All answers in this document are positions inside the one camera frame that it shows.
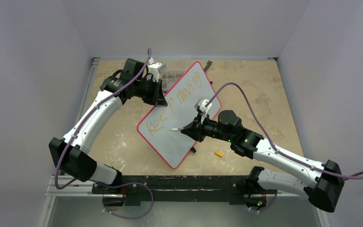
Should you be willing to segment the pink framed whiteboard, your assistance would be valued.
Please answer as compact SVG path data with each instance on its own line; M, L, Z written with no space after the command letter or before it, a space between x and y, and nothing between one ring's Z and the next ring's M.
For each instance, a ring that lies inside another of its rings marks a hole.
M194 62L165 93L168 106L153 107L137 124L137 132L167 164L176 169L195 145L195 140L172 128L182 128L193 121L199 99L210 99L215 89L204 71L204 65Z

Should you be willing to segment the yellow marker cap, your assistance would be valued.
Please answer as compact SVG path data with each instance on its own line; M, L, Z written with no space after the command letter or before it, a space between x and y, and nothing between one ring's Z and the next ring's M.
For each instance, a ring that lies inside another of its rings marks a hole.
M222 157L223 157L223 154L221 154L221 153L219 153L219 152L217 152L217 151L215 151L215 152L214 152L214 154L215 154L217 157L219 157L219 158L222 158Z

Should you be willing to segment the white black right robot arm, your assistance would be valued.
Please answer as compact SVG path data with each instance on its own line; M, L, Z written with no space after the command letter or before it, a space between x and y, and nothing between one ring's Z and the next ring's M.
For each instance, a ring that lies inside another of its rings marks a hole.
M237 155L261 161L282 170L282 174L262 169L246 180L251 192L278 190L303 196L316 208L334 212L344 187L339 165L331 160L322 163L278 147L261 134L242 125L234 111L221 111L216 121L201 118L180 129L191 139L202 142L205 137L226 141Z

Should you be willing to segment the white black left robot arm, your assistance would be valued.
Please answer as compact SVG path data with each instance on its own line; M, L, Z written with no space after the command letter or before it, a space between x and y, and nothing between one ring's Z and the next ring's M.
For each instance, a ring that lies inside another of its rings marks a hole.
M165 70L165 63L153 59L147 62L127 59L123 69L103 81L95 100L82 118L68 133L61 138L52 138L49 143L56 167L56 188L64 188L58 180L59 172L63 171L75 180L99 182L109 193L121 190L121 171L99 164L88 153L112 115L132 97L139 97L148 105L167 106L160 79Z

